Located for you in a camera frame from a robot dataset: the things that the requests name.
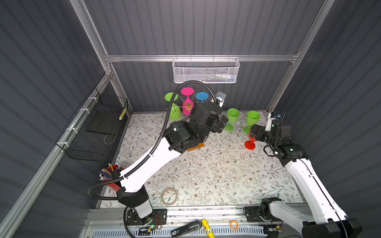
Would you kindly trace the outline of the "gold wire wine glass rack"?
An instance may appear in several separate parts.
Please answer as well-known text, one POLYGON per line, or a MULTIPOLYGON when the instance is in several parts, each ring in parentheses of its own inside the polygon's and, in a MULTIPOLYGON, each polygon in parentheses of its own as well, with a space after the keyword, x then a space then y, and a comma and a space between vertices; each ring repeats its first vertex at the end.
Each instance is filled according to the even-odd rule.
POLYGON ((191 115, 185 116, 183 114, 182 106, 183 105, 179 105, 181 118, 178 121, 173 121, 164 133, 164 137, 169 143, 169 150, 179 153, 184 153, 185 151, 199 147, 209 136, 209 130, 207 128, 198 126, 191 118, 191 115))

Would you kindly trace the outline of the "red wine glass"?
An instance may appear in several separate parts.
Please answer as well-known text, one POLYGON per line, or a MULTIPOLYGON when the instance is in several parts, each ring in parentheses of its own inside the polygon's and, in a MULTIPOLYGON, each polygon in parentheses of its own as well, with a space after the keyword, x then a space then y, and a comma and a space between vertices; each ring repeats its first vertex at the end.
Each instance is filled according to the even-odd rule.
POLYGON ((245 142, 245 147, 249 150, 254 150, 256 148, 256 135, 252 132, 249 133, 249 140, 245 142))

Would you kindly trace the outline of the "green wine glass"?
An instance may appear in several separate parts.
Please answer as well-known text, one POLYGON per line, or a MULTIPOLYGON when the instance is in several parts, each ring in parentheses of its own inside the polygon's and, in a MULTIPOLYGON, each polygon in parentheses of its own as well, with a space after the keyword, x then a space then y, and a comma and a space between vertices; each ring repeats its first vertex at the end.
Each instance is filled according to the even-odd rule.
POLYGON ((257 111, 249 111, 247 114, 247 126, 243 128, 243 132, 245 134, 250 133, 251 126, 255 125, 258 123, 259 119, 261 117, 261 114, 257 111))
POLYGON ((226 131, 233 131, 234 130, 233 124, 237 121, 239 115, 240 115, 239 110, 237 110, 235 108, 228 109, 227 118, 228 118, 229 122, 225 126, 226 131))
MULTIPOLYGON (((167 93, 165 95, 165 100, 167 102, 170 102, 172 96, 173 96, 173 92, 167 93)), ((172 120, 172 121, 178 121, 180 118, 181 118, 180 107, 177 104, 175 104, 175 102, 173 102, 172 108, 171 108, 170 120, 172 120)))

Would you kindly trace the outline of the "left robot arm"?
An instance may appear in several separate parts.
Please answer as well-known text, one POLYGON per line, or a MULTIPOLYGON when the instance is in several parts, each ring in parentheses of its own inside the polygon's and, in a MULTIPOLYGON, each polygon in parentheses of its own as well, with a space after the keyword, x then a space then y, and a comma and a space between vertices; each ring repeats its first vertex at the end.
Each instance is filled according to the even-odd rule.
POLYGON ((153 208, 144 183, 168 162, 204 143, 211 132, 222 133, 228 123, 222 113, 225 98, 226 94, 217 92, 215 99, 196 102, 186 120, 164 126, 164 135, 158 145, 119 173, 118 201, 133 208, 140 219, 150 220, 153 208))

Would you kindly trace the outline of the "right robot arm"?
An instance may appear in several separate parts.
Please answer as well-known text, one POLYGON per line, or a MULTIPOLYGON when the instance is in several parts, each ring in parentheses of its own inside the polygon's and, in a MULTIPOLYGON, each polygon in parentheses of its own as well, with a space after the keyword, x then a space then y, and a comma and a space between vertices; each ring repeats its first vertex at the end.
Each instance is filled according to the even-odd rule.
POLYGON ((249 138, 266 143, 291 174, 311 210, 308 216, 278 197, 264 198, 260 216, 265 221, 279 219, 305 238, 356 238, 362 232, 357 219, 350 219, 329 194, 302 146, 291 141, 291 128, 279 116, 268 115, 266 126, 252 125, 249 138))

